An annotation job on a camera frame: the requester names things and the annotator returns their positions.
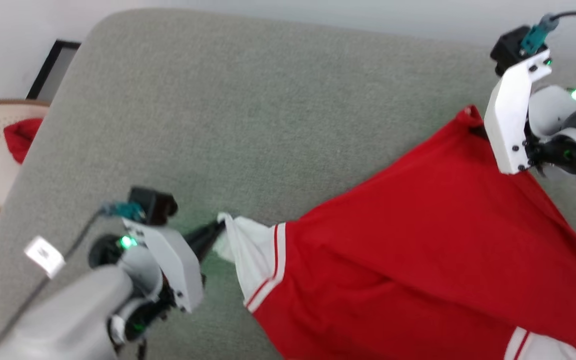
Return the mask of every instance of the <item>white wall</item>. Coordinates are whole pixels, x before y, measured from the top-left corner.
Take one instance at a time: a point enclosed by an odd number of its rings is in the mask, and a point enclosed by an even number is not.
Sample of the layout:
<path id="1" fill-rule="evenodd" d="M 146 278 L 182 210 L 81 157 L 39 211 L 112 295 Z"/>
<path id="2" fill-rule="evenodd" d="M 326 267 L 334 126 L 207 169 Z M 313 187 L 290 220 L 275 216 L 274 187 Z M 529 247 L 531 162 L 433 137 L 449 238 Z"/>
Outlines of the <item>white wall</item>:
<path id="1" fill-rule="evenodd" d="M 23 97 L 55 39 L 82 41 L 105 16 L 141 7 L 182 7 L 285 19 L 491 48 L 503 32 L 576 0 L 0 0 L 0 98 Z M 576 57 L 576 18 L 548 38 Z"/>

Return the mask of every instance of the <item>gray fabric surface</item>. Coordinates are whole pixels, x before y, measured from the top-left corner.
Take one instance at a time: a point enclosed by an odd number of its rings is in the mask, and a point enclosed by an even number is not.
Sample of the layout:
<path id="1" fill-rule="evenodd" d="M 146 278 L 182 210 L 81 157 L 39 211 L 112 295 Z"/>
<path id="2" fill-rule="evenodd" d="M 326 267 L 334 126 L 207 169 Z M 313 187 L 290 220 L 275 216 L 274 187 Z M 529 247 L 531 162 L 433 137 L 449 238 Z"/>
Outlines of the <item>gray fabric surface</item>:
<path id="1" fill-rule="evenodd" d="M 23 255 L 34 235 L 66 250 L 102 201 L 134 184 L 174 194 L 182 232 L 222 210 L 298 218 L 462 107 L 485 111 L 497 81 L 489 50 L 171 9 L 107 18 L 78 50 L 0 214 L 0 328 L 41 277 Z M 576 85 L 576 61 L 554 56 L 548 81 Z M 576 228 L 575 188 L 560 186 L 546 185 L 562 190 L 555 202 Z M 118 228 L 99 223 L 87 244 Z M 43 296 L 87 271 L 86 255 Z M 205 302 L 154 327 L 151 358 L 278 357 L 234 267 L 211 257 L 203 271 Z"/>

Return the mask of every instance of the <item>white cable label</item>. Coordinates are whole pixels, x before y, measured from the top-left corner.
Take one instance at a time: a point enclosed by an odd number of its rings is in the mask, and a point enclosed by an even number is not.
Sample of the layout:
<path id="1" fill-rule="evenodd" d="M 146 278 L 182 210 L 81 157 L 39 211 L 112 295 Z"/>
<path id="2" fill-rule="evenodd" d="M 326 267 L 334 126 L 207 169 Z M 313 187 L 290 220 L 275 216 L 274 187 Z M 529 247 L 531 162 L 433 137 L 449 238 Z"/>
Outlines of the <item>white cable label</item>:
<path id="1" fill-rule="evenodd" d="M 41 236 L 35 236 L 23 252 L 44 269 L 51 279 L 66 265 L 62 253 Z"/>

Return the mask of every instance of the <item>t-shirt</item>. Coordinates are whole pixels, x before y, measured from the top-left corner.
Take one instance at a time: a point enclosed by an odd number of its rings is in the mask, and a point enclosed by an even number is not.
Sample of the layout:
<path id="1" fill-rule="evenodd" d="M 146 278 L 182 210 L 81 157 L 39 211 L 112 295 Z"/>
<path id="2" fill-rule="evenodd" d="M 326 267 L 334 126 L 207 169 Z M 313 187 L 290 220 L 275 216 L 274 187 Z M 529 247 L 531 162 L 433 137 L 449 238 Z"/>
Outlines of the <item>t-shirt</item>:
<path id="1" fill-rule="evenodd" d="M 217 252 L 288 359 L 576 359 L 576 233 L 499 173 L 467 107 L 296 221 L 226 221 Z"/>

